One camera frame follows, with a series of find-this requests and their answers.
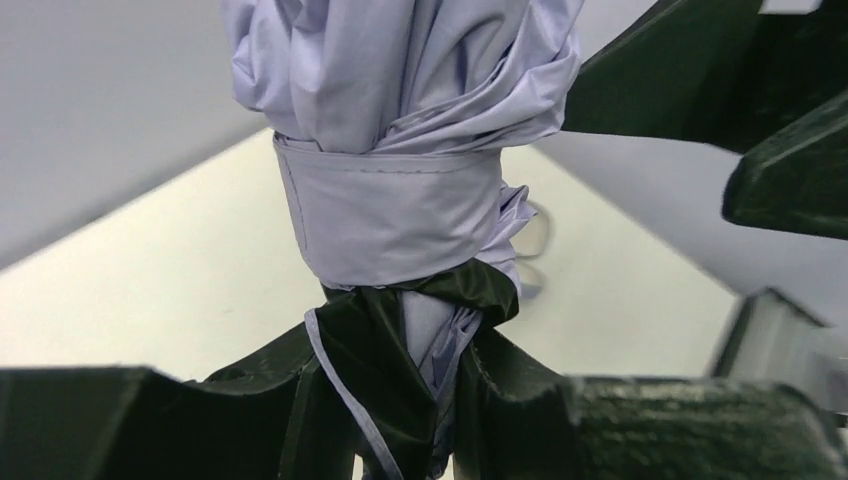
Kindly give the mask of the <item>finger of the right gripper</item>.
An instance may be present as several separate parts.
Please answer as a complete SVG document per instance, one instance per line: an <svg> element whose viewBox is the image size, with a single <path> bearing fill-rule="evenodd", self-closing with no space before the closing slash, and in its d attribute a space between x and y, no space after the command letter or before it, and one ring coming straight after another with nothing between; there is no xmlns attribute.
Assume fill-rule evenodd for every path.
<svg viewBox="0 0 848 480"><path fill-rule="evenodd" d="M847 238L847 94L754 146L726 184L722 218L751 228Z"/></svg>
<svg viewBox="0 0 848 480"><path fill-rule="evenodd" d="M563 127L743 153L846 88L843 1L660 1L582 65Z"/></svg>

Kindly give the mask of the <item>purple umbrella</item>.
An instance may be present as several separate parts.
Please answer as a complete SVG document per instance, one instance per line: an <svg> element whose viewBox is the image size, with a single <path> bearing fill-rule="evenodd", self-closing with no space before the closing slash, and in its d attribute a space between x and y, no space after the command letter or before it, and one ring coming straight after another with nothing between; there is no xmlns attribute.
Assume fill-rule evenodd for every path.
<svg viewBox="0 0 848 480"><path fill-rule="evenodd" d="M460 358L514 318L534 216L507 147L557 132L578 1L226 1L233 95L263 114L301 255L304 326L367 479L440 478Z"/></svg>

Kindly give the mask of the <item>purple zippered umbrella case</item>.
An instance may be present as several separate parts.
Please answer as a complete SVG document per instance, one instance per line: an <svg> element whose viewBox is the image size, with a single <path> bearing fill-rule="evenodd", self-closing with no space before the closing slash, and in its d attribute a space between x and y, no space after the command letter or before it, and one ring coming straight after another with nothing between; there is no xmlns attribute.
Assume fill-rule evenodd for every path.
<svg viewBox="0 0 848 480"><path fill-rule="evenodd" d="M533 215L528 223L513 237L516 252L516 269L521 281L521 298L536 298L544 289L546 277L535 265L548 250L553 233L551 215L542 205L527 202Z"/></svg>

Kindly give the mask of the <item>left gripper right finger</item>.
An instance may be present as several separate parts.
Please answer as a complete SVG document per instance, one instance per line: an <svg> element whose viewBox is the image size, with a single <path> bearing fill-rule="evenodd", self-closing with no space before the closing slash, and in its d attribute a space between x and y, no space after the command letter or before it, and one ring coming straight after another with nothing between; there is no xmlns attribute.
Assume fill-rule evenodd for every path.
<svg viewBox="0 0 848 480"><path fill-rule="evenodd" d="M460 479L843 479L832 420L786 385L563 376L495 330L458 372Z"/></svg>

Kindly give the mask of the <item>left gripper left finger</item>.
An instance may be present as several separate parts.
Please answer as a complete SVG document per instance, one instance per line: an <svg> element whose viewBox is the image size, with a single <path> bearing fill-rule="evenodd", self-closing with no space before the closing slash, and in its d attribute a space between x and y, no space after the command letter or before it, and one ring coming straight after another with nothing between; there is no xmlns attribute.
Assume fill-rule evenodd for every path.
<svg viewBox="0 0 848 480"><path fill-rule="evenodd" d="M348 479L352 423L296 326L202 382L3 369L5 479Z"/></svg>

